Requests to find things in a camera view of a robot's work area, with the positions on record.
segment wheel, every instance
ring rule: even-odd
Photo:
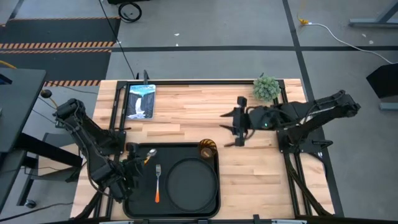
[[[33,200],[26,200],[25,207],[34,208],[36,207],[36,202],[34,202]]]
[[[139,5],[137,5],[134,2],[125,2],[119,6],[119,16],[122,18],[122,20],[124,22],[127,22],[127,23],[136,22],[141,18],[142,10],[139,7]]]

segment round plate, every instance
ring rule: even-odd
[[[215,199],[218,181],[205,161],[188,158],[178,161],[166,178],[166,192],[174,206],[183,212],[200,212]]]

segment black desk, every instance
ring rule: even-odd
[[[44,70],[0,68],[0,74],[12,80],[11,85],[0,85],[0,108],[2,108],[0,115],[1,211],[21,166],[35,168],[37,165],[37,159],[27,157],[27,152],[74,167],[81,166],[81,158],[22,133],[43,87],[46,72]]]

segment black floor mat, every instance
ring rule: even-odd
[[[120,19],[112,17],[109,21],[118,33]],[[88,44],[89,42],[115,42],[115,40],[109,24],[104,18],[13,19],[3,27],[0,36],[0,44],[3,44],[3,48],[7,48],[4,47],[5,44],[14,44],[13,47],[10,47],[14,48],[16,43],[25,44],[22,48],[26,48],[26,43],[40,43],[34,47],[41,46],[42,48],[47,43],[66,43],[63,46],[66,47],[70,42],[87,42]]]
[[[110,50],[100,49],[0,51],[1,60],[17,68],[46,70],[46,81],[95,80],[63,83],[71,86],[97,85],[97,80],[104,80],[110,56]]]

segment white cable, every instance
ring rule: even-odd
[[[394,62],[390,62],[390,61],[387,60],[385,57],[379,55],[379,54],[376,53],[376,52],[373,52],[373,51],[370,51],[370,50],[363,50],[363,49],[360,49],[360,48],[358,48],[358,47],[355,47],[355,46],[353,46],[353,45],[351,45],[351,44],[349,44],[349,43],[346,43],[346,42],[340,40],[340,39],[337,38],[335,35],[333,35],[333,33],[330,31],[330,29],[329,29],[327,26],[325,26],[325,25],[322,25],[322,24],[313,24],[313,23],[310,22],[310,23],[306,24],[306,26],[320,26],[320,27],[323,27],[323,28],[327,29],[327,30],[329,31],[329,33],[331,34],[331,36],[332,36],[334,39],[336,39],[338,42],[340,42],[340,43],[342,43],[342,44],[345,44],[345,45],[348,45],[348,46],[350,46],[350,47],[352,47],[352,48],[355,48],[356,50],[360,50],[360,51],[362,51],[362,52],[367,52],[367,53],[371,53],[371,54],[377,55],[377,56],[379,56],[380,58],[382,58],[383,60],[385,60],[387,63],[389,63],[389,64],[394,64]]]

